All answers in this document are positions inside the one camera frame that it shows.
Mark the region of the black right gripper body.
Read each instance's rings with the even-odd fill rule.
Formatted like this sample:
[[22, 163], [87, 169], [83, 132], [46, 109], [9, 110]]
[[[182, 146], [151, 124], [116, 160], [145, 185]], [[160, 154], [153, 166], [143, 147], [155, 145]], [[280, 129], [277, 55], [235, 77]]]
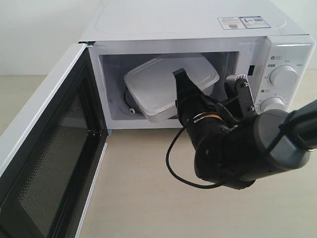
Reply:
[[196, 155], [221, 155], [222, 142], [238, 119], [223, 102], [201, 91], [176, 91], [176, 108], [182, 128], [174, 138], [177, 141], [186, 131]]

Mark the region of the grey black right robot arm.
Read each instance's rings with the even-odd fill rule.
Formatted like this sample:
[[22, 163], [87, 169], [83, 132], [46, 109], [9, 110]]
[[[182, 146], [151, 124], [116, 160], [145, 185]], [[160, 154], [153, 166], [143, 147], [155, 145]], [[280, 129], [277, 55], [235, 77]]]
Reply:
[[184, 69], [173, 73], [182, 131], [195, 150], [194, 171], [204, 189], [250, 187], [257, 179], [303, 167], [317, 148], [317, 104], [257, 113], [247, 76], [227, 77], [227, 98], [205, 95]]

